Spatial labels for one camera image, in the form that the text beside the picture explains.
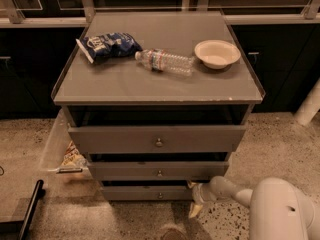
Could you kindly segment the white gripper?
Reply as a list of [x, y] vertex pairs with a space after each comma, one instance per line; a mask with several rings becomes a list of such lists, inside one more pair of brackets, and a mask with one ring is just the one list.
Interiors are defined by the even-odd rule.
[[217, 200], [209, 183], [197, 183], [187, 181], [188, 188], [192, 189], [192, 197], [195, 202], [190, 204], [188, 217], [195, 218], [203, 208], [203, 204]]

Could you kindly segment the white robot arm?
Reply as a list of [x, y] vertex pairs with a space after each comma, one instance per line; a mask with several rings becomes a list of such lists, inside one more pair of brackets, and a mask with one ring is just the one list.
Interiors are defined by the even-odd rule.
[[205, 203], [233, 199], [249, 209], [249, 240], [320, 240], [319, 206], [288, 181], [269, 177], [248, 189], [215, 176], [208, 183], [189, 181], [188, 187], [190, 218]]

